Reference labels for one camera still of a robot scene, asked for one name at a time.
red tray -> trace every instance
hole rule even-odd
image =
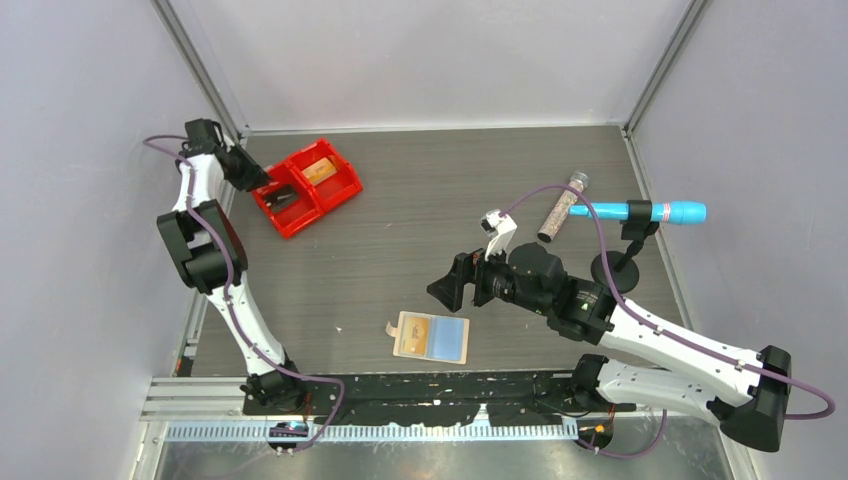
[[[303,170],[325,158],[336,172],[313,185]],[[362,191],[356,171],[323,138],[293,153],[267,172],[271,183],[254,190],[253,198],[284,238],[293,237]],[[295,200],[291,200],[292,193],[297,195]]]

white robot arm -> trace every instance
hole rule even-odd
[[[601,355],[584,355],[573,386],[587,408],[636,403],[685,413],[720,426],[734,440],[777,451],[786,414],[786,384],[742,368],[752,365],[788,375],[791,358],[769,346],[761,352],[726,345],[654,316],[632,300],[625,305],[656,328],[649,328],[618,305],[601,284],[569,276],[562,261],[536,244],[506,247],[516,225],[500,211],[481,219],[487,248],[454,258],[450,273],[427,287],[450,311],[462,306],[463,287],[475,285],[473,305],[493,298],[547,318],[561,336],[640,356],[663,369],[633,367]],[[693,350],[672,333],[705,351],[738,359],[736,366]]]
[[[233,337],[239,339],[241,336],[229,314],[224,294],[226,263],[209,234],[188,214],[187,202],[191,202],[194,211],[222,238],[234,268],[229,288],[232,306],[243,333],[253,342],[253,345],[236,342],[248,372],[243,390],[263,405],[273,401],[281,408],[293,406],[303,391],[300,382],[282,375],[253,351],[259,348],[271,361],[297,371],[280,342],[268,330],[253,300],[247,282],[247,256],[218,202],[225,182],[249,191],[267,184],[270,178],[241,147],[226,142],[215,122],[204,119],[187,122],[186,132],[189,138],[183,143],[182,155],[194,169],[194,183],[188,174],[189,165],[179,163],[182,174],[179,198],[171,212],[157,219],[159,233],[183,282],[206,295],[221,313]]]

round black base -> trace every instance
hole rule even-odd
[[[619,293],[632,291],[639,283],[639,267],[636,266],[636,262],[632,259],[625,263],[624,268],[620,271],[615,271],[615,265],[623,256],[624,254],[621,252],[607,252],[607,260],[610,264],[610,273],[612,273],[612,279],[615,281],[615,288],[618,289]],[[604,264],[601,262],[600,254],[592,260],[592,280],[600,283],[601,285],[609,286],[607,283],[607,277],[604,275]]]

tan card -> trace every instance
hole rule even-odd
[[[397,357],[465,364],[468,354],[467,318],[400,312],[397,327],[386,324],[394,337]]]
[[[333,162],[330,161],[329,158],[324,157],[321,160],[313,163],[312,165],[303,169],[303,174],[309,180],[309,183],[312,185],[318,185],[323,182],[330,175],[336,173],[336,166],[333,165]]]

white wall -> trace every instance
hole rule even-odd
[[[4,2],[0,45],[0,477],[112,480],[190,298],[140,142],[211,110],[147,1]]]
[[[253,130],[620,123],[688,3],[175,1]]]
[[[656,198],[709,204],[707,228],[664,231],[699,329],[785,348],[837,399],[755,456],[763,478],[848,471],[846,24],[839,0],[712,2],[636,132]]]

